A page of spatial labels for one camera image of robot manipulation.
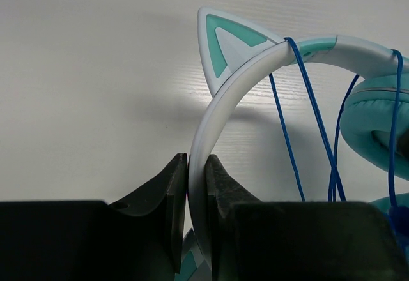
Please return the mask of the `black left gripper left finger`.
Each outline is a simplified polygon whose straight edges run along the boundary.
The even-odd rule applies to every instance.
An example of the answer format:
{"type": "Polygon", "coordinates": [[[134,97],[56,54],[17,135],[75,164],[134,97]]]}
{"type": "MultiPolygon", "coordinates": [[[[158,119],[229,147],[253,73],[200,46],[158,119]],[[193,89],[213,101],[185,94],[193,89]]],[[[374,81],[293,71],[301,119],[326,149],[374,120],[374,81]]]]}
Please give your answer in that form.
{"type": "Polygon", "coordinates": [[[1,203],[2,280],[173,280],[181,268],[187,156],[123,198],[1,203]]]}

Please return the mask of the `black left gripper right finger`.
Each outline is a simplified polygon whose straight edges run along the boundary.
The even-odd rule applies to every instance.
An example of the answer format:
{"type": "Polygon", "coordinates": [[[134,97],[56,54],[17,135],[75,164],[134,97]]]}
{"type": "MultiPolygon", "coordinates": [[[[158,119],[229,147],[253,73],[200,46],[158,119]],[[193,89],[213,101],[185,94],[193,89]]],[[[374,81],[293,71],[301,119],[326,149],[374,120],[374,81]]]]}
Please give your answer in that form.
{"type": "Polygon", "coordinates": [[[386,216],[365,202],[263,202],[206,162],[214,280],[404,280],[386,216]]]}

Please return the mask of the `teal cat ear headphones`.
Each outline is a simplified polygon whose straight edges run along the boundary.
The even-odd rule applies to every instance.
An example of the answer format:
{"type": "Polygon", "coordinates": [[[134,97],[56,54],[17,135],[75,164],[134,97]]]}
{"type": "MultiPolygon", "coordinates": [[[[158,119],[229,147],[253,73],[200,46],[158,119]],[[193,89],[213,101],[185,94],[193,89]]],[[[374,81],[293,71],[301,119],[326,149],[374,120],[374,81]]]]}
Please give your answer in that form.
{"type": "MultiPolygon", "coordinates": [[[[373,165],[387,171],[389,196],[368,204],[387,218],[406,258],[408,279],[408,195],[397,194],[395,177],[408,178],[408,59],[394,49],[344,35],[282,38],[232,14],[201,8],[197,14],[199,53],[212,100],[196,130],[189,156],[188,200],[193,234],[204,261],[195,276],[210,274],[206,162],[240,100],[263,78],[299,66],[318,126],[323,121],[305,69],[321,63],[355,77],[341,104],[336,137],[373,165]]],[[[321,138],[331,166],[326,202],[346,200],[337,168],[337,143],[321,138]]]]}

